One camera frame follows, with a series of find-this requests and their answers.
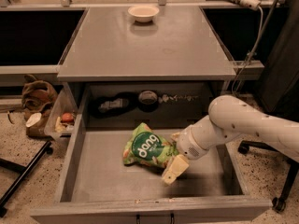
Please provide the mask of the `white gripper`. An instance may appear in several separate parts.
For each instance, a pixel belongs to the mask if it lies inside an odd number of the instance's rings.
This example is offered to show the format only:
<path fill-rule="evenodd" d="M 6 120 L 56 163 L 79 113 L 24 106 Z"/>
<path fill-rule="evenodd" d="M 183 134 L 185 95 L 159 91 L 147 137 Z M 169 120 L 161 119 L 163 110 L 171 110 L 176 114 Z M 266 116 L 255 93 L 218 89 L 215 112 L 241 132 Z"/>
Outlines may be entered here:
<path fill-rule="evenodd" d="M 188 169 L 189 160 L 198 160 L 207 154 L 207 149 L 201 147 L 195 139 L 195 132 L 198 130 L 200 127 L 190 125 L 181 132 L 171 134 L 171 139 L 177 142 L 180 154 L 172 157 L 163 171 L 162 180 L 165 184 L 171 185 L 175 182 Z"/>

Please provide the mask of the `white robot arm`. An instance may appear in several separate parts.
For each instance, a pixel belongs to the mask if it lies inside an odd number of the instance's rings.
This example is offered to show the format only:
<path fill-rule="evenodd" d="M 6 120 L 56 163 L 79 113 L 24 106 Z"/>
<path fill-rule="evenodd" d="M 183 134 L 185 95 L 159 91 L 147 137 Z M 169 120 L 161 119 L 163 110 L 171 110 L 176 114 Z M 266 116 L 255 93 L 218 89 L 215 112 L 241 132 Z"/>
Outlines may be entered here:
<path fill-rule="evenodd" d="M 256 136 L 288 158 L 299 161 L 299 123 L 255 109 L 242 100 L 223 95 L 215 98 L 208 114 L 184 130 L 174 133 L 178 155 L 170 160 L 162 174 L 172 184 L 189 167 L 217 145 L 235 140 L 241 134 Z"/>

